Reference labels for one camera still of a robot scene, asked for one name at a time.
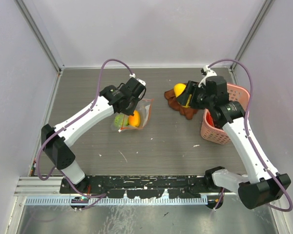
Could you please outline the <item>yellow lemon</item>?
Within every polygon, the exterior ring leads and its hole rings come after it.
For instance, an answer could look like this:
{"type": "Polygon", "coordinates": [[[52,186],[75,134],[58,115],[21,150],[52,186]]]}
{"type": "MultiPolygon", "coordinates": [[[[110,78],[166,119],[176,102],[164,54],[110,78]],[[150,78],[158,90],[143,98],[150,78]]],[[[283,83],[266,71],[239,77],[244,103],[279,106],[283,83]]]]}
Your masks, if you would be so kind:
{"type": "Polygon", "coordinates": [[[174,86],[174,94],[177,99],[177,102],[185,108],[190,108],[190,99],[191,94],[186,92],[187,85],[184,83],[178,83],[174,86]]]}

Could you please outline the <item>orange mango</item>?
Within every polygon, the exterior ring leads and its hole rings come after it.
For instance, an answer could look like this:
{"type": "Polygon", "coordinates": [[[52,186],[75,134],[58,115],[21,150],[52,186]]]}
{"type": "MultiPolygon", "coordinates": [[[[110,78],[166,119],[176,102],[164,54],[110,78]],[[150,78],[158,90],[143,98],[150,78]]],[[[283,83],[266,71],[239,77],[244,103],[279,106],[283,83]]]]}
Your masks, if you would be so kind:
{"type": "Polygon", "coordinates": [[[130,115],[128,117],[128,124],[130,126],[136,127],[136,128],[138,128],[140,126],[140,124],[141,124],[141,117],[140,117],[140,113],[137,110],[135,110],[133,112],[133,115],[130,115]]]}

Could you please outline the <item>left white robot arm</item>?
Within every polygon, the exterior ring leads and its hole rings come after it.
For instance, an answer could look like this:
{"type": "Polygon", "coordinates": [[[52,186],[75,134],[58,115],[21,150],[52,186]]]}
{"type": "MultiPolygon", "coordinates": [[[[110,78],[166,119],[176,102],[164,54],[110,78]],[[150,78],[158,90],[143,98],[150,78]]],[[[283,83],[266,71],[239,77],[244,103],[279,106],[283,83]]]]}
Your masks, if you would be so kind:
{"type": "Polygon", "coordinates": [[[87,190],[89,180],[76,161],[71,146],[94,125],[103,119],[122,113],[131,116],[138,102],[144,97],[146,83],[131,77],[127,83],[110,85],[98,97],[66,121],[52,127],[46,124],[41,130],[42,151],[71,182],[77,193],[87,190]]]}

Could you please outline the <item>clear orange zip bag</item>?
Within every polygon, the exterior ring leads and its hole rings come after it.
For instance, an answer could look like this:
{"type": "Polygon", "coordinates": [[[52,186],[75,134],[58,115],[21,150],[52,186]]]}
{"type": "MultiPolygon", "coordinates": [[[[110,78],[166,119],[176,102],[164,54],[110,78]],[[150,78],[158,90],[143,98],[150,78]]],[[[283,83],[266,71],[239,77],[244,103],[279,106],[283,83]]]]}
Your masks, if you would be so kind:
{"type": "Polygon", "coordinates": [[[111,124],[111,130],[120,133],[126,130],[143,129],[150,119],[153,101],[154,99],[141,100],[131,116],[116,114],[111,124]]]}

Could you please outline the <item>green bumpy fruit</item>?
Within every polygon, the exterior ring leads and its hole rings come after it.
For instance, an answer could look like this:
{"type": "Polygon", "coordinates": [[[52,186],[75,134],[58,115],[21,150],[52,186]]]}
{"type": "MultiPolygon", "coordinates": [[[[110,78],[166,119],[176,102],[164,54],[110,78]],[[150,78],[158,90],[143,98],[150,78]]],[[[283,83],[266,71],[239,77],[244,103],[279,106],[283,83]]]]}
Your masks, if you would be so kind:
{"type": "Polygon", "coordinates": [[[118,114],[115,116],[113,124],[116,128],[121,128],[124,122],[124,117],[125,115],[123,114],[118,114]]]}

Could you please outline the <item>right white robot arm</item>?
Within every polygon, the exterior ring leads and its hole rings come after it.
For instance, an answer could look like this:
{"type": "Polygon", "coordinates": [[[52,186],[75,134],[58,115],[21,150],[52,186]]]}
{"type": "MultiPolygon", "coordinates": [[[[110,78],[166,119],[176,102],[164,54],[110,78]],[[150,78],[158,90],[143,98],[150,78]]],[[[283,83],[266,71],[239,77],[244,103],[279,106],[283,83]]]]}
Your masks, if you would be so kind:
{"type": "Polygon", "coordinates": [[[247,176],[231,173],[223,167],[207,170],[204,185],[208,191],[216,192],[222,187],[234,192],[248,209],[288,196],[289,175],[281,174],[267,158],[249,126],[243,106],[230,99],[222,76],[178,83],[173,91],[182,107],[209,111],[214,123],[230,138],[246,169],[247,176]]]}

